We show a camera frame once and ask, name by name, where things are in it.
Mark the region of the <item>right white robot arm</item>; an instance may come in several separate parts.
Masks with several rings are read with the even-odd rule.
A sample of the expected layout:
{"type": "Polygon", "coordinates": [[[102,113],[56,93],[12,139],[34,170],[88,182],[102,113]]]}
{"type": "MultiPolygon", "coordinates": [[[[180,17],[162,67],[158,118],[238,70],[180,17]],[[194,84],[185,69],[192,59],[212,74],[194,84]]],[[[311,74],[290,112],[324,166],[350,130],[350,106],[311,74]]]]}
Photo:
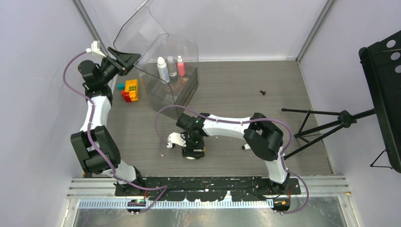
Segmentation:
{"type": "Polygon", "coordinates": [[[268,169],[268,183],[276,194],[282,194],[289,187],[289,177],[284,158],[283,131],[273,122],[265,120],[261,113],[247,118],[223,118],[209,113],[198,117],[181,114],[176,126],[181,133],[168,136],[168,148],[179,145],[182,156],[187,159],[200,159],[205,156],[204,137],[226,136],[244,140],[243,149],[250,149],[258,158],[264,160],[268,169]]]}

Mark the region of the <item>small printed cream tube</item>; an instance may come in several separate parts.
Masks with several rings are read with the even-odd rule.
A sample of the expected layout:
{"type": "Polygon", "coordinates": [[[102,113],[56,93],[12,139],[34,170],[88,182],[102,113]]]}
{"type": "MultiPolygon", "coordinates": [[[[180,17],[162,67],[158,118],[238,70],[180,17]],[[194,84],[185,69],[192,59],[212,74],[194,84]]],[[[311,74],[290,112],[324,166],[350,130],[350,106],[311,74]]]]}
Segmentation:
{"type": "Polygon", "coordinates": [[[242,150],[250,150],[251,148],[250,148],[250,146],[248,145],[248,144],[244,144],[243,146],[242,146],[242,150]]]}

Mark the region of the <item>pink spray bottle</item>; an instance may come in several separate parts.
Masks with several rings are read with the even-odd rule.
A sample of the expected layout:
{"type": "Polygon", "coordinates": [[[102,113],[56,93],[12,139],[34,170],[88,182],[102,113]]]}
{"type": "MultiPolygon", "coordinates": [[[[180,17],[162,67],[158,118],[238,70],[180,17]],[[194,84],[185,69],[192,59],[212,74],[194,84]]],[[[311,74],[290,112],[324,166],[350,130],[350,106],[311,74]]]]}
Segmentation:
{"type": "Polygon", "coordinates": [[[183,59],[180,55],[177,57],[177,69],[178,69],[178,74],[179,76],[183,77],[185,76],[185,66],[183,59]]]}

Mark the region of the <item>eyeshadow palette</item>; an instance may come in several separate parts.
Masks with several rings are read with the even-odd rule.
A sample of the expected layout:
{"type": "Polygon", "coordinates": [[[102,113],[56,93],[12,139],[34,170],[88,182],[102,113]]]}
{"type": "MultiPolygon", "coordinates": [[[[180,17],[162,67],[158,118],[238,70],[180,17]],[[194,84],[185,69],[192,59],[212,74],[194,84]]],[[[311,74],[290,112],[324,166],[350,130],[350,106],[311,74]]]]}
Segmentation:
{"type": "Polygon", "coordinates": [[[176,80],[173,82],[174,92],[180,94],[185,89],[188,80],[189,79],[187,77],[178,76],[176,80]]]}

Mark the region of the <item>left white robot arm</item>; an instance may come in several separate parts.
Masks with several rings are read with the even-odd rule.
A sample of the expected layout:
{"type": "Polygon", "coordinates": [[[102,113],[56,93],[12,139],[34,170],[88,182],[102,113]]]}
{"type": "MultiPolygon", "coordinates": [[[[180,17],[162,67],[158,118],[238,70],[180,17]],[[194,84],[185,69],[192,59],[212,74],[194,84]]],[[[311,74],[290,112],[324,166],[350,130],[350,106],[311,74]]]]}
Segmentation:
{"type": "Polygon", "coordinates": [[[145,183],[140,171],[121,159],[119,149],[106,128],[113,95],[109,82],[116,76],[125,76],[141,57],[138,53],[125,53],[108,47],[109,54],[91,47],[85,53],[102,55],[100,64],[84,60],[78,65],[84,83],[84,92],[71,85],[67,87],[85,98],[88,110],[81,129],[70,137],[78,161],[86,174],[106,175],[117,180],[114,184],[122,192],[141,195],[145,183]]]}

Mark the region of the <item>clear small bottle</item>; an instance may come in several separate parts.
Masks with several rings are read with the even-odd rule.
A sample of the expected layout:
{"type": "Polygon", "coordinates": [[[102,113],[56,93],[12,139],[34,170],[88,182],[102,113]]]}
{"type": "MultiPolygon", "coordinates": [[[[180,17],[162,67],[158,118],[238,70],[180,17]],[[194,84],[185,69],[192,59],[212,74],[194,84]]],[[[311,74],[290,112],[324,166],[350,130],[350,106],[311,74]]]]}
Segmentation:
{"type": "Polygon", "coordinates": [[[169,76],[170,77],[177,76],[176,64],[175,64],[174,58],[172,56],[168,56],[166,58],[166,65],[167,65],[167,70],[168,70],[169,76]]]}

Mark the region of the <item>clear acrylic drawer organizer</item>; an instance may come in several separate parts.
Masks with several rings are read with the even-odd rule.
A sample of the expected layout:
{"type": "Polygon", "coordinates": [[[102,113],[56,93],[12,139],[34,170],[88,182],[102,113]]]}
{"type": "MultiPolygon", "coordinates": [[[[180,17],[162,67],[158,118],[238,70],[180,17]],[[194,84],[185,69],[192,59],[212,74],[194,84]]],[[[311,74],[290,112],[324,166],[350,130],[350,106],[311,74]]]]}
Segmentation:
{"type": "Polygon", "coordinates": [[[190,39],[169,33],[157,19],[155,7],[157,0],[148,0],[138,7],[133,15],[122,25],[117,33],[113,46],[122,52],[139,53],[141,58],[135,63],[136,70],[147,93],[149,104],[156,112],[166,107],[162,114],[178,119],[184,112],[199,84],[198,46],[190,39]],[[173,82],[179,76],[169,77],[165,84],[157,69],[158,57],[166,61],[168,56],[174,58],[177,69],[177,57],[180,55],[185,66],[188,83],[185,89],[177,94],[173,82]]]}

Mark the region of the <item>white cylindrical bottle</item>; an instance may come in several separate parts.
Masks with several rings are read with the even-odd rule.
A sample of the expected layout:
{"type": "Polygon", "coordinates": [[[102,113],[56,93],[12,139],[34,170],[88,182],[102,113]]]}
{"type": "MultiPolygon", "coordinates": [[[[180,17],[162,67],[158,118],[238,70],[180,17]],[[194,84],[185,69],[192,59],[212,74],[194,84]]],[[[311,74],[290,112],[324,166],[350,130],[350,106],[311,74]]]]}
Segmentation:
{"type": "Polygon", "coordinates": [[[158,69],[159,76],[162,79],[163,83],[165,83],[165,84],[169,83],[170,78],[169,78],[169,73],[168,73],[168,69],[167,69],[167,64],[163,57],[158,57],[157,69],[158,69]]]}

